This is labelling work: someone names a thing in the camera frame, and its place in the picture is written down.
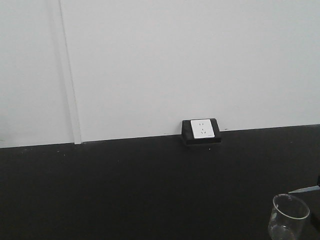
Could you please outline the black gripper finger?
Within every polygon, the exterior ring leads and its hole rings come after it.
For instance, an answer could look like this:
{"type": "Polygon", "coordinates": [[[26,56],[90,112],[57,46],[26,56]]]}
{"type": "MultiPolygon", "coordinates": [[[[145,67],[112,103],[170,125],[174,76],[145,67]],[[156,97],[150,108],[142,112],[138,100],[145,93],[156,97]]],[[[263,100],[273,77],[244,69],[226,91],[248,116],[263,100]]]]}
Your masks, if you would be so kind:
{"type": "MultiPolygon", "coordinates": [[[[317,177],[316,185],[312,187],[312,192],[320,191],[320,176],[317,177]]],[[[320,227],[320,200],[316,200],[316,194],[312,194],[310,223],[314,228],[320,227]]]]}

